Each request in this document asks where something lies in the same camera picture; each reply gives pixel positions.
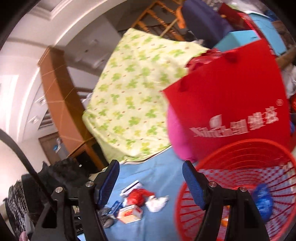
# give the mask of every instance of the basket rim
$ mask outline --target basket rim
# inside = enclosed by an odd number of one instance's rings
[[[260,138],[254,138],[254,139],[245,139],[245,140],[241,140],[241,141],[237,141],[237,142],[233,142],[231,144],[225,145],[219,149],[217,149],[216,151],[212,152],[210,155],[208,155],[207,157],[205,157],[204,159],[202,159],[196,166],[195,169],[198,171],[199,169],[202,168],[202,166],[211,158],[213,158],[215,155],[219,154],[220,152],[234,146],[237,144],[241,144],[241,143],[245,143],[245,142],[264,142],[264,143],[268,143],[271,145],[276,146],[277,148],[281,149],[289,158],[290,161],[292,162],[294,168],[296,169],[296,160],[294,158],[294,156],[291,154],[291,152],[284,147],[283,145],[275,142],[275,141],[271,141],[271,140],[267,140],[267,139],[260,139]],[[185,192],[187,188],[187,184],[186,182],[184,182],[182,184],[182,187],[179,191],[179,195],[176,199],[176,203],[175,203],[175,210],[180,210],[181,209],[181,201],[183,198],[183,193]],[[277,241],[288,229],[288,227],[290,226],[291,222],[294,220],[294,217],[296,215],[296,202],[294,202],[294,208],[291,212],[291,214],[289,215],[288,220],[285,222],[285,224],[282,226],[281,230],[271,239],[271,241]],[[181,231],[181,229],[179,228],[179,224],[180,224],[180,220],[179,220],[179,213],[175,211],[175,225],[177,227],[179,236],[181,236],[182,241],[187,240],[187,237],[185,236],[184,232]]]

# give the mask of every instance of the red plastic basket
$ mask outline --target red plastic basket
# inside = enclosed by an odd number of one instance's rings
[[[285,233],[296,214],[296,161],[289,150],[264,139],[248,139],[222,147],[202,160],[196,170],[209,181],[224,188],[246,186],[251,192],[258,184],[266,183],[274,201],[273,213],[266,229],[271,241]],[[223,217],[228,216],[224,207]],[[204,211],[193,201],[186,183],[176,201],[175,221],[183,241],[197,235]],[[218,239],[224,240],[226,227],[220,226]]]

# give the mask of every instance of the silver screw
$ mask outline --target silver screw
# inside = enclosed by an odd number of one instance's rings
[[[248,189],[246,187],[239,187],[242,192],[246,192]]]
[[[62,187],[57,187],[57,188],[56,188],[56,192],[57,192],[57,193],[60,193],[61,191],[63,191],[63,188],[62,188]]]
[[[87,186],[88,188],[92,187],[94,185],[94,182],[92,181],[88,181],[85,186]]]
[[[211,188],[215,188],[217,186],[217,183],[215,183],[215,182],[209,182],[209,186]]]

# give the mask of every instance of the red shopping bag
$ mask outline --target red shopping bag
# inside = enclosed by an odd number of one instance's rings
[[[288,103],[279,68],[264,40],[189,68],[193,71],[164,93],[197,159],[249,138],[288,147]]]

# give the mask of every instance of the blue bed sheet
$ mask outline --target blue bed sheet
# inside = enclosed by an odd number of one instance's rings
[[[109,241],[179,241],[175,226],[175,202],[182,183],[182,164],[172,148],[138,164],[120,166],[120,173],[107,206],[111,207],[119,194],[135,180],[143,184],[143,188],[152,191],[156,197],[169,196],[166,206],[157,213],[151,213],[143,206],[143,218],[140,221],[124,224],[116,220],[115,224],[105,229]]]

